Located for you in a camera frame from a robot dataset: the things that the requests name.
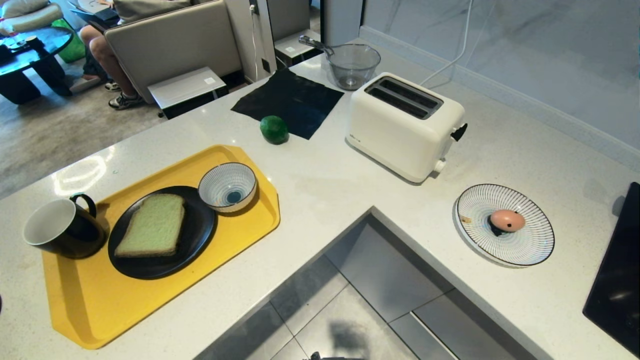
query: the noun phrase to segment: toaster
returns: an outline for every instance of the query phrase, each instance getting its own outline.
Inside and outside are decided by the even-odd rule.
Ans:
[[[467,130],[465,109],[383,72],[351,96],[347,142],[403,178],[420,183],[441,172],[453,141]]]

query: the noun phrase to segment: patterned bowl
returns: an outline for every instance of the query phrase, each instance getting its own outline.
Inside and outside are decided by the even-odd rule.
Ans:
[[[490,217],[503,209],[521,214],[524,227],[514,233],[496,234]],[[551,255],[556,242],[544,212],[525,195],[502,185],[480,184],[466,189],[456,201],[454,218],[474,249],[504,266],[539,264]]]
[[[241,163],[224,163],[209,170],[200,180],[200,198],[213,210],[232,213],[249,205],[258,190],[250,167]]]

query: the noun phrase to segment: black cooktop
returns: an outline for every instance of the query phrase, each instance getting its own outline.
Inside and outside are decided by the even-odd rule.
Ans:
[[[631,183],[582,313],[640,358],[640,185]]]

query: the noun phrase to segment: pink egg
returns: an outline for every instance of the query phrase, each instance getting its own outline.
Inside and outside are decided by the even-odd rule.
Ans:
[[[524,227],[524,217],[515,211],[498,210],[491,214],[491,223],[502,231],[513,233]]]

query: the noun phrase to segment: toast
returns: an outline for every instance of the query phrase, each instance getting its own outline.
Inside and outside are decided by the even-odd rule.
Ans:
[[[184,199],[174,194],[146,198],[133,214],[114,255],[150,258],[176,253],[184,219]]]

